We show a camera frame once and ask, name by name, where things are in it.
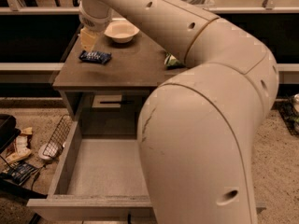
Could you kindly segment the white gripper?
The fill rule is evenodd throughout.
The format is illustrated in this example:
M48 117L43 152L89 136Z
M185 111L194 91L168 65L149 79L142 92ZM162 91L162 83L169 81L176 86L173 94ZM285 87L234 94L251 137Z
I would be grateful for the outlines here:
M101 36L101 31L106 30L111 22L111 11L108 10L102 17L93 17L82 10L79 20L85 26L80 30L80 44L86 51L94 50L94 47Z

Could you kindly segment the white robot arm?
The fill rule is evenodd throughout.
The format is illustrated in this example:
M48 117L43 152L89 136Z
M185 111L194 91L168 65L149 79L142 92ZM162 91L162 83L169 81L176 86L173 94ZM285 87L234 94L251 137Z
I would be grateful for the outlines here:
M139 115L139 156L158 223L257 224L252 143L278 93L269 48L180 0L81 0L80 9L101 27L117 11L187 67Z

